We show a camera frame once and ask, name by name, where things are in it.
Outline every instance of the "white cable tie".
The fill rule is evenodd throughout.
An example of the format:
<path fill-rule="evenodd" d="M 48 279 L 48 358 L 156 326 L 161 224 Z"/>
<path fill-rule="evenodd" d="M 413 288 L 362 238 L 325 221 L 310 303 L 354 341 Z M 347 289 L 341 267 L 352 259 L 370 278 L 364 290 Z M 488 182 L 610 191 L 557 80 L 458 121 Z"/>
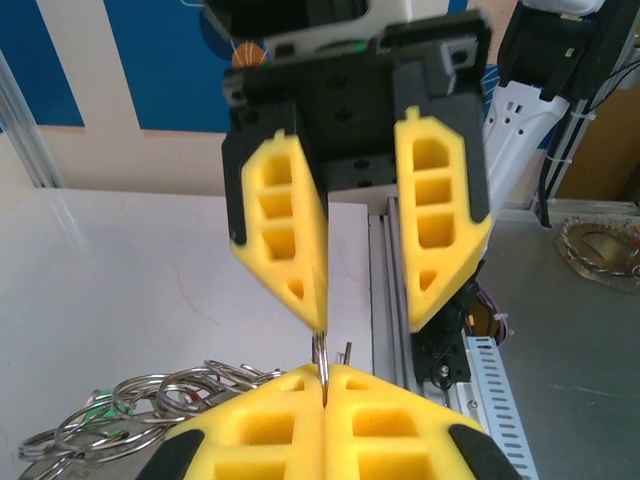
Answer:
<path fill-rule="evenodd" d="M 573 117 L 573 118 L 584 118 L 585 120 L 589 120 L 590 122 L 593 122 L 596 119 L 596 114 L 591 112 L 591 113 L 576 113 L 576 112 L 569 112 L 569 114 Z"/>
<path fill-rule="evenodd" d="M 571 165 L 573 163 L 573 159 L 572 158 L 565 158 L 565 159 L 554 158 L 554 157 L 551 157 L 549 155 L 545 155 L 545 158 L 547 160 L 551 161 L 551 162 L 554 162 L 554 163 L 566 163 L 568 165 Z"/>

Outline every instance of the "white table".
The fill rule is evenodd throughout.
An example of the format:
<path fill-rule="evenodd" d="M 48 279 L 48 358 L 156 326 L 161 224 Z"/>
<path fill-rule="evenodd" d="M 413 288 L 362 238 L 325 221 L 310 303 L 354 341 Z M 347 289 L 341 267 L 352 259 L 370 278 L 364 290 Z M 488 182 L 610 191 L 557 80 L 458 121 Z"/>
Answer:
<path fill-rule="evenodd" d="M 329 355 L 371 371 L 367 209 L 330 206 Z M 0 472 L 92 390 L 205 358 L 309 362 L 310 332 L 231 255 L 223 198 L 36 190 L 0 218 Z"/>

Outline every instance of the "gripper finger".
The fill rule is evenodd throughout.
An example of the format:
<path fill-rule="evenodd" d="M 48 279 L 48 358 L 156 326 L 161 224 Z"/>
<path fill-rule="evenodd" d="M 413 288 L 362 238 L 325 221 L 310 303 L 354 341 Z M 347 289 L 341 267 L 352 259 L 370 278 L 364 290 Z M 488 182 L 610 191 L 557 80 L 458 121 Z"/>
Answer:
<path fill-rule="evenodd" d="M 327 215 L 297 135 L 277 131 L 242 166 L 246 242 L 234 255 L 317 332 L 327 329 Z"/>
<path fill-rule="evenodd" d="M 344 365 L 313 365 L 176 426 L 137 480 L 517 480 L 474 420 Z"/>
<path fill-rule="evenodd" d="M 418 107 L 396 123 L 396 169 L 409 328 L 419 331 L 476 271 L 491 230 L 472 219 L 464 138 Z"/>

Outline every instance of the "blue wall panel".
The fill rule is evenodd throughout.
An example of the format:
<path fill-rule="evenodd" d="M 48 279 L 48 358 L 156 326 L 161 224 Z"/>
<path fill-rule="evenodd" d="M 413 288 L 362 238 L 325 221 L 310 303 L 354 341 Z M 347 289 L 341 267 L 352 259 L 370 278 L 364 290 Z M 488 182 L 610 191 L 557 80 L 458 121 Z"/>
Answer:
<path fill-rule="evenodd" d="M 0 0 L 0 50 L 38 124 L 84 126 L 35 0 Z"/>
<path fill-rule="evenodd" d="M 105 5 L 140 128 L 227 131 L 222 74 L 231 66 L 231 50 L 227 46 L 221 55 L 227 58 L 220 58 L 209 49 L 199 9 L 180 0 Z"/>
<path fill-rule="evenodd" d="M 449 0 L 447 13 L 460 13 L 467 11 L 467 0 Z"/>

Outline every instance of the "metal pin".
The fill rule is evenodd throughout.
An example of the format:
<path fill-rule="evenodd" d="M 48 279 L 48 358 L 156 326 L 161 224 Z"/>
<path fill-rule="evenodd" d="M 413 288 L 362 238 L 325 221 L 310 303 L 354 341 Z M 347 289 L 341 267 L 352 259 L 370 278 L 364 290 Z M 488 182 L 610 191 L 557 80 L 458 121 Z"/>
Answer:
<path fill-rule="evenodd" d="M 313 334 L 313 359 L 318 365 L 318 377 L 322 387 L 322 405 L 327 406 L 327 391 L 329 389 L 329 358 L 327 353 L 327 335 L 325 332 Z"/>
<path fill-rule="evenodd" d="M 347 342 L 347 346 L 344 349 L 344 359 L 343 359 L 343 364 L 344 365 L 349 365 L 349 363 L 351 362 L 351 347 L 352 347 L 352 343 L 351 342 Z"/>

